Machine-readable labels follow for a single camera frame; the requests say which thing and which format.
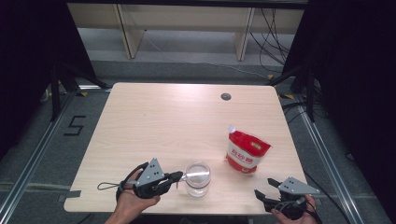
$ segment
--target table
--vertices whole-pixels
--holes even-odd
[[[231,100],[220,96],[229,93]],[[255,175],[236,172],[226,160],[228,127],[254,134],[273,147]],[[293,176],[305,182],[276,91],[269,86],[117,83],[93,133],[68,198],[68,212],[112,212],[116,189],[137,165],[157,158],[163,171],[184,171],[194,161],[212,171],[209,192],[192,198],[184,183],[173,185],[146,214],[262,215],[258,189],[269,198],[279,192],[267,183]]]

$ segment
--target packaging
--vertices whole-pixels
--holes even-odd
[[[229,128],[229,145],[227,161],[237,171],[251,174],[271,147],[259,138],[237,131],[234,126]]]

